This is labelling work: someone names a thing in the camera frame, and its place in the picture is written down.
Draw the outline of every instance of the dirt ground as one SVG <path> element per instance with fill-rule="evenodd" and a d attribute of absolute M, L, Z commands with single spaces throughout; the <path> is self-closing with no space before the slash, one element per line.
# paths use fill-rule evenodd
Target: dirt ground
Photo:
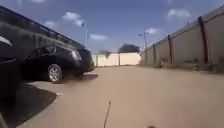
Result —
<path fill-rule="evenodd" d="M 224 127 L 223 75 L 108 67 L 61 85 L 32 82 L 27 86 L 41 91 L 34 91 L 39 96 L 26 101 L 35 105 L 32 109 L 25 105 L 23 110 L 35 114 L 19 128 L 104 128 L 110 101 L 106 128 Z"/>

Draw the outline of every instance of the car headlight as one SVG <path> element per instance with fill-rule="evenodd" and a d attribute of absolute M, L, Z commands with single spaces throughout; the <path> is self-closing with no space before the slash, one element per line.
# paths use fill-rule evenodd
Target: car headlight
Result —
<path fill-rule="evenodd" d="M 74 60 L 82 60 L 79 52 L 77 52 L 77 51 L 72 51 L 72 57 Z"/>

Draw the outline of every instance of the car tire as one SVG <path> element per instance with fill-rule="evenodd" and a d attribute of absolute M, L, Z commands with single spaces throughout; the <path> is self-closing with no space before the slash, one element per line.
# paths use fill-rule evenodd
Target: car tire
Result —
<path fill-rule="evenodd" d="M 53 84 L 59 84 L 63 78 L 62 69 L 57 64 L 52 64 L 48 67 L 48 79 Z"/>

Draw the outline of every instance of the car bumper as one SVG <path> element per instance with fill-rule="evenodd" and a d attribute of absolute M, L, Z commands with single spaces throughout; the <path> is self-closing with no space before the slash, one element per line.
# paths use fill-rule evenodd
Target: car bumper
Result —
<path fill-rule="evenodd" d="M 86 61 L 78 61 L 78 64 L 76 65 L 76 71 L 78 72 L 91 72 L 95 69 L 94 63 L 91 62 L 86 62 Z"/>

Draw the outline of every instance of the sky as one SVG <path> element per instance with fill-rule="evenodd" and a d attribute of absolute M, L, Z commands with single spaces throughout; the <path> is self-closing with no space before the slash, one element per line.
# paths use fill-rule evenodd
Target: sky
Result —
<path fill-rule="evenodd" d="M 224 4 L 224 0 L 0 0 L 0 5 L 85 45 L 96 53 L 123 44 L 144 49 Z"/>

